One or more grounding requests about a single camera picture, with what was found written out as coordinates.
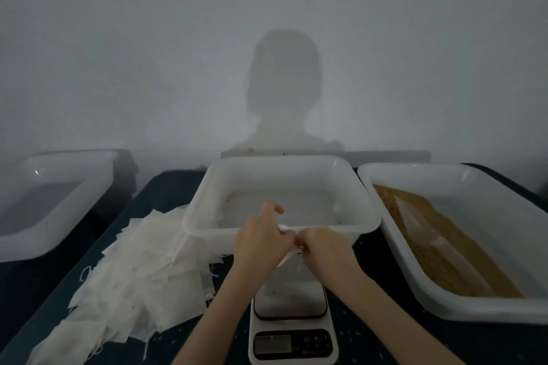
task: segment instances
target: human hand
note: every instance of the human hand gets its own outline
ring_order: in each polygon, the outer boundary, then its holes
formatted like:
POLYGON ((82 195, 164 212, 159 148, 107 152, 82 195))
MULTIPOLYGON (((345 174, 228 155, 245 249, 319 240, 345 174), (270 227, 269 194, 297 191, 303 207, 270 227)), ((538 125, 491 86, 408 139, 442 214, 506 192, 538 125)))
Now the human hand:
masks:
POLYGON ((316 279, 339 298, 363 271, 352 246, 326 226, 301 230, 295 245, 303 248, 303 259, 316 279))
POLYGON ((257 218, 245 221, 234 242, 232 268, 242 273, 255 293, 289 252, 295 240, 294 231, 280 232, 274 212, 283 214, 284 210, 274 201, 265 203, 257 218))

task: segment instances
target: scale platform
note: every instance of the scale platform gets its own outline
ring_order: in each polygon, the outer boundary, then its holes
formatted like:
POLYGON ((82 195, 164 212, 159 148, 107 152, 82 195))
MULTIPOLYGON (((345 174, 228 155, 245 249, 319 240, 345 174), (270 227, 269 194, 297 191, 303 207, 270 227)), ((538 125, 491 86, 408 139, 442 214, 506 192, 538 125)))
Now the scale platform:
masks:
POLYGON ((333 365, 339 346, 323 285, 312 276, 281 281, 277 270, 251 301, 251 364, 333 365))

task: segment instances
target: gray wall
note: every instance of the gray wall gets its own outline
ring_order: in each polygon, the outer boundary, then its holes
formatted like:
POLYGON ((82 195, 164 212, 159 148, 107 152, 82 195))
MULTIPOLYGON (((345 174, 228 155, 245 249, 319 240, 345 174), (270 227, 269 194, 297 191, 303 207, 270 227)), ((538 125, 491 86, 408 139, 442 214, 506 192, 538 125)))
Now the gray wall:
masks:
POLYGON ((123 149, 140 189, 221 154, 337 153, 474 161, 539 190, 547 13, 547 0, 0 0, 0 160, 123 149))

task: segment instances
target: white plastic tray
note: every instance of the white plastic tray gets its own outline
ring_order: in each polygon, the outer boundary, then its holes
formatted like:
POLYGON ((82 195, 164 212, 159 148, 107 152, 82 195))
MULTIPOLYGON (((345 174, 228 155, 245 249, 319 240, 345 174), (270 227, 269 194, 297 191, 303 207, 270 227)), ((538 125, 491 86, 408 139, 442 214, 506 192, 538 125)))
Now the white plastic tray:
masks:
POLYGON ((482 171, 465 165, 369 163, 358 174, 380 208, 383 231, 422 306, 445 319, 548 323, 548 214, 482 171), (422 271, 373 184, 424 196, 472 238, 524 299, 463 297, 422 271))
POLYGON ((0 262, 52 250, 112 184, 114 151, 52 153, 0 173, 0 262))
POLYGON ((352 243, 375 230, 380 214, 350 165, 334 156, 231 157, 210 166, 188 206, 183 227, 212 251, 232 254, 248 216, 275 200, 292 230, 329 225, 352 243))

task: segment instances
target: table surface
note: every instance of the table surface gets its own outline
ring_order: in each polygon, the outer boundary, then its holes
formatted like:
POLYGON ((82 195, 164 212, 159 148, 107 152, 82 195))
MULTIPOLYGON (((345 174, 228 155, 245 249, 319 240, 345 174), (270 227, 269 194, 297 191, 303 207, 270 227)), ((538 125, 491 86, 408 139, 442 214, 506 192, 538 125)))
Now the table surface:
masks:
MULTIPOLYGON (((170 171, 151 180, 4 349, 0 354, 0 364, 26 363, 31 349, 66 317, 69 300, 79 286, 81 271, 86 266, 97 263, 101 258, 101 251, 116 239, 116 234, 127 226, 130 218, 143 218, 153 209, 167 212, 190 203, 203 175, 204 172, 197 171, 170 171)), ((362 235, 353 248, 363 271, 465 363, 548 363, 548 326, 452 322, 440 319, 426 312, 417 302, 380 229, 362 235)), ((216 288, 222 283, 231 264, 232 257, 225 257, 223 264, 215 265, 214 273, 219 275, 215 279, 216 288)), ((332 294, 328 295, 328 299, 339 344, 339 363, 396 363, 373 332, 341 301, 332 294)), ((142 361, 145 344, 130 338, 125 344, 106 343, 103 351, 87 361, 86 365, 168 365, 198 320, 199 318, 195 318, 154 336, 148 345, 145 361, 142 361)), ((249 363, 248 331, 249 308, 238 325, 225 363, 249 363)))

